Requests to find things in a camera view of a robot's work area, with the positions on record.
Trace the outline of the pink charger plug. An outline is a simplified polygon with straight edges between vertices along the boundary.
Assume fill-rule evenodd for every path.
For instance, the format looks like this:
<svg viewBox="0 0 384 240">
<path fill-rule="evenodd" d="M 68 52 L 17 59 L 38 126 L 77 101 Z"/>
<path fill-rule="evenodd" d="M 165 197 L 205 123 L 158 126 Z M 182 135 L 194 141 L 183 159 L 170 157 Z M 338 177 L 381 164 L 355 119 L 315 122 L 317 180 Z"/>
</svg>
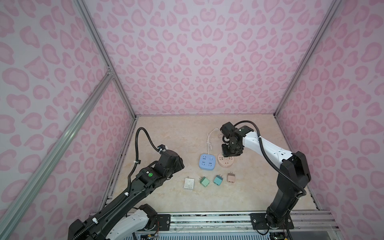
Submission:
<svg viewBox="0 0 384 240">
<path fill-rule="evenodd" d="M 236 181 L 236 175 L 233 173 L 228 173 L 227 175 L 227 181 L 229 183 L 234 183 Z"/>
</svg>

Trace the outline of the teal charger plug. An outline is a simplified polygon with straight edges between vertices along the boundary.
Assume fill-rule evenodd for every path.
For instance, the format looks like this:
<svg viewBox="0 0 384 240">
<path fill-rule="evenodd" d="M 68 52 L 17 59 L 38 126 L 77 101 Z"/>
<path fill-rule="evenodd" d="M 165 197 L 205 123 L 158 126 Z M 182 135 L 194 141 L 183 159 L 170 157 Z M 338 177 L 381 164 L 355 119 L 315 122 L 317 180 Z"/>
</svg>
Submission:
<svg viewBox="0 0 384 240">
<path fill-rule="evenodd" d="M 223 182 L 223 177 L 220 175 L 216 175 L 214 178 L 214 184 L 220 186 Z"/>
</svg>

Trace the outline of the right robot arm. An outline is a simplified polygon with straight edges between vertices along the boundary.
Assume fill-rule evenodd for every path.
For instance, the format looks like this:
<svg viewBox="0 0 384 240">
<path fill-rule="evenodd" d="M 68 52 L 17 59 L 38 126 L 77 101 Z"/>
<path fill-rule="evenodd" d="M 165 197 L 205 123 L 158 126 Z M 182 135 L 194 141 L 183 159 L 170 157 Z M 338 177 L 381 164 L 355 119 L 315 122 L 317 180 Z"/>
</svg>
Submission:
<svg viewBox="0 0 384 240">
<path fill-rule="evenodd" d="M 252 121 L 227 122 L 220 131 L 224 157 L 239 157 L 244 149 L 249 149 L 264 157 L 278 173 L 278 191 L 266 210 L 264 223 L 277 229 L 288 222 L 299 199 L 307 195 L 305 188 L 312 179 L 305 154 L 293 153 L 266 140 Z"/>
</svg>

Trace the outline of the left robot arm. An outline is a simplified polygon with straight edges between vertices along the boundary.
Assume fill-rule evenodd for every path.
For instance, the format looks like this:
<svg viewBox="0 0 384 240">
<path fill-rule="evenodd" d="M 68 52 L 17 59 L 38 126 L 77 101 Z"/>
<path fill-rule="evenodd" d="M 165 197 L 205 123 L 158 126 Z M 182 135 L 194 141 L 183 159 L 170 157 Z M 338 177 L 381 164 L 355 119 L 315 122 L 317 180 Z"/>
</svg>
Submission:
<svg viewBox="0 0 384 240">
<path fill-rule="evenodd" d="M 182 158 L 176 152 L 162 151 L 159 160 L 141 169 L 128 187 L 106 207 L 83 222 L 75 220 L 69 227 L 68 239 L 106 240 L 109 232 L 129 210 L 184 167 Z"/>
</svg>

